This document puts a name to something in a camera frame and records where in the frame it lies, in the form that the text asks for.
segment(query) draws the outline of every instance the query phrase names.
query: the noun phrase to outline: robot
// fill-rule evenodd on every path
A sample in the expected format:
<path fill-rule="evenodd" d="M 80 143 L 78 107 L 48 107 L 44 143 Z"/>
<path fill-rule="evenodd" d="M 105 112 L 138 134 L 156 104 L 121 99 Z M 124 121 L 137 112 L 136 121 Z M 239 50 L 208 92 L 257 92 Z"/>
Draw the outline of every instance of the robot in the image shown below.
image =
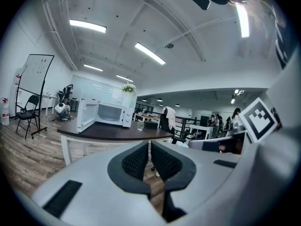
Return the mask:
<path fill-rule="evenodd" d="M 64 103 L 59 103 L 55 107 L 55 112 L 61 121 L 70 121 L 70 106 Z"/>

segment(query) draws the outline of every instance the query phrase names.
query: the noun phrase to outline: glass wall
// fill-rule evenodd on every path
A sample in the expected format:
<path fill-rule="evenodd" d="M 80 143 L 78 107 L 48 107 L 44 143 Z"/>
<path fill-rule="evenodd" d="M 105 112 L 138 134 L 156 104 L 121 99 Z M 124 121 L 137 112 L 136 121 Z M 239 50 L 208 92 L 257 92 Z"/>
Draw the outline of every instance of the glass wall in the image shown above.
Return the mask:
<path fill-rule="evenodd" d="M 115 105 L 122 104 L 121 88 L 76 75 L 72 77 L 71 84 L 73 84 L 73 98 L 94 99 Z"/>

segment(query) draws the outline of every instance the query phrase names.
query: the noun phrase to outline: glass cup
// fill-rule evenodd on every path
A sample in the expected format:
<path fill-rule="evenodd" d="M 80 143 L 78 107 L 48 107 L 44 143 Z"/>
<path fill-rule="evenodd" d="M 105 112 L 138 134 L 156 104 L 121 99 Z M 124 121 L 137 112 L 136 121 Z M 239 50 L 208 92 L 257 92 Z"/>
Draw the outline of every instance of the glass cup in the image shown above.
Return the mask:
<path fill-rule="evenodd" d="M 137 130 L 143 130 L 144 128 L 144 122 L 138 121 Z"/>

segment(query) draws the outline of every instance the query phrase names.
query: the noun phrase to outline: white microwave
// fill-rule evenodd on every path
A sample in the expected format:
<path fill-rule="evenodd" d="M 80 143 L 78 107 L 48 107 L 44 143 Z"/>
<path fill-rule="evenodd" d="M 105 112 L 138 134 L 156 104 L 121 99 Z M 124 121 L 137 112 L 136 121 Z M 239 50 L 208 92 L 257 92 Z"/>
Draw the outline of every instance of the white microwave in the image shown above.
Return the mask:
<path fill-rule="evenodd" d="M 131 127 L 134 109 L 102 101 L 80 99 L 77 131 L 82 132 L 94 122 Z"/>

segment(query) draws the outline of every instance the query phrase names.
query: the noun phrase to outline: folding chair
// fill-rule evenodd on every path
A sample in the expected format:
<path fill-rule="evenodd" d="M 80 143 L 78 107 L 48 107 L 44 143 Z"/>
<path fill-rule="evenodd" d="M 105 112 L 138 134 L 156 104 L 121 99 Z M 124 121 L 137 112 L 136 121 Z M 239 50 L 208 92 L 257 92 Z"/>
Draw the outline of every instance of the folding chair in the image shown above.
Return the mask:
<path fill-rule="evenodd" d="M 33 109 L 32 112 L 29 112 L 29 111 L 26 109 L 28 103 L 31 103 L 31 104 L 35 105 L 35 107 L 34 107 L 34 109 Z M 18 126 L 17 126 L 16 132 L 18 132 L 19 126 L 20 126 L 22 129 L 26 130 L 25 140 L 26 140 L 26 137 L 27 137 L 28 129 L 29 129 L 29 127 L 30 127 L 30 123 L 33 124 L 33 125 L 35 125 L 35 126 L 38 128 L 38 130 L 39 130 L 38 123 L 37 123 L 37 119 L 36 119 L 36 114 L 35 114 L 35 110 L 36 110 L 36 108 L 37 108 L 37 106 L 38 106 L 38 103 L 39 103 L 39 97 L 38 97 L 38 96 L 30 96 L 29 99 L 28 99 L 28 101 L 27 101 L 27 103 L 26 103 L 26 105 L 25 105 L 24 112 L 23 112 L 23 113 L 18 112 L 18 113 L 16 114 L 16 116 L 20 118 L 19 123 L 18 123 Z M 20 125 L 20 121 L 21 121 L 21 120 L 22 120 L 22 121 L 24 121 L 24 120 L 27 120 L 27 121 L 28 121 L 28 127 L 27 127 L 27 129 L 25 129 L 24 127 L 22 127 L 22 126 Z"/>

